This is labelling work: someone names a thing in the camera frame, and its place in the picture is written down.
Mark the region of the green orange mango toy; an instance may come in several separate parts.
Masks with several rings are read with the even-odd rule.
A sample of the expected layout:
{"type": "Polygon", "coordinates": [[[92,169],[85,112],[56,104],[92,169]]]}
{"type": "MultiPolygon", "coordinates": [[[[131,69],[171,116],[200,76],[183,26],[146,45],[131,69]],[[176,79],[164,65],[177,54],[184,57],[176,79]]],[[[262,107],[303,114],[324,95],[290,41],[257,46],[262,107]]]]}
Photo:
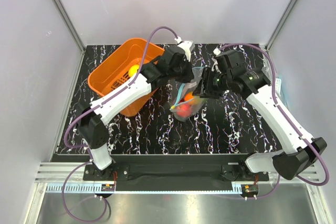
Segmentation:
{"type": "Polygon", "coordinates": [[[189,92],[184,96],[184,102],[190,106],[196,106],[202,102],[202,99],[193,96],[193,92],[189,92]]]}

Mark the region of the clear zip top bag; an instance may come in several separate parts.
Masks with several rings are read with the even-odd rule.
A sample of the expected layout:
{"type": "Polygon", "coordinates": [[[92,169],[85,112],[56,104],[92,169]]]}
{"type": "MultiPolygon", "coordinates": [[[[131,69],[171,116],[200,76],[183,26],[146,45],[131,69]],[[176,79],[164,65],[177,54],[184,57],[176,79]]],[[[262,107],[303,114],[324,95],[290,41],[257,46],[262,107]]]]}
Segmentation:
{"type": "Polygon", "coordinates": [[[185,122],[188,118],[194,116],[206,102],[206,99],[193,94],[202,79],[203,69],[204,67],[192,68],[194,79],[189,83],[181,83],[177,96],[173,100],[170,111],[181,122],[185,122]]]}

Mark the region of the red strawberry toy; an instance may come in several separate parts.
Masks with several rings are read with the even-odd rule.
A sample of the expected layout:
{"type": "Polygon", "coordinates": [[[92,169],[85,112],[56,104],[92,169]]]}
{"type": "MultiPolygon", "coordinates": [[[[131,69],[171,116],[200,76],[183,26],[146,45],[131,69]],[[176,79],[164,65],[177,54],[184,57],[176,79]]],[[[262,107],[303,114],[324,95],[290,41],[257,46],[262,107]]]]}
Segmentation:
{"type": "Polygon", "coordinates": [[[192,114],[192,106],[188,103],[181,104],[177,107],[176,114],[181,118],[188,118],[192,114]]]}

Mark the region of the orange plastic basket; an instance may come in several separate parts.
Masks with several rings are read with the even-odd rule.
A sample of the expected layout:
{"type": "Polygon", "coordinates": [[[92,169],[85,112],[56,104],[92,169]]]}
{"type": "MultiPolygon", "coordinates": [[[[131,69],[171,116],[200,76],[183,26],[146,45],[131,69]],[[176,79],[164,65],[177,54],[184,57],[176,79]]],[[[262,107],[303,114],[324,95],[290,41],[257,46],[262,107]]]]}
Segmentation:
{"type": "MultiPolygon", "coordinates": [[[[90,89],[100,97],[103,97],[124,84],[130,78],[128,75],[129,70],[134,65],[140,65],[145,45],[146,40],[142,38],[132,38],[124,42],[89,75],[88,85],[90,89]]],[[[144,64],[157,56],[161,56],[163,52],[163,48],[150,43],[144,64]]],[[[127,117],[137,115],[156,91],[157,89],[137,99],[120,113],[127,117]]]]}

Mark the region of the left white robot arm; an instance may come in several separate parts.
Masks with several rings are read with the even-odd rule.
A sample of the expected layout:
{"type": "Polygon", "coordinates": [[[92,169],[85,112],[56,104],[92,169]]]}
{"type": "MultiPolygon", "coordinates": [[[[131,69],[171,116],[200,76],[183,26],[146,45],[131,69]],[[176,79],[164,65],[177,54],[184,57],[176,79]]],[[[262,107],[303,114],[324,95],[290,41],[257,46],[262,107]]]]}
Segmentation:
{"type": "Polygon", "coordinates": [[[190,54],[158,56],[144,64],[140,72],[126,83],[94,101],[82,112],[76,128],[88,144],[90,159],[99,178],[107,180],[113,175],[113,160],[107,147],[110,121],[131,103],[166,85],[169,80],[186,83],[193,78],[190,54]]]}

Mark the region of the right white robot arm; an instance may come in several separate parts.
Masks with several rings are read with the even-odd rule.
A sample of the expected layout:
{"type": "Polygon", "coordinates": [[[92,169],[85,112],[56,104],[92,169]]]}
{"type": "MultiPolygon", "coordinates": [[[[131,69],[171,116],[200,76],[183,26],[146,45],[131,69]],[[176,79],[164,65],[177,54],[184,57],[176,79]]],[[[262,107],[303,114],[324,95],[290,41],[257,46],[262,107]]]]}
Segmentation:
{"type": "Polygon", "coordinates": [[[322,160],[326,141],[322,137],[314,138],[298,123],[276,96],[270,80],[261,69],[242,68],[236,71],[228,68],[217,72],[206,67],[194,95],[219,99],[227,90],[241,95],[258,111],[282,146],[274,153],[250,155],[238,167],[242,179],[250,180],[258,172],[277,172],[283,178],[292,180],[310,165],[322,160]]]}

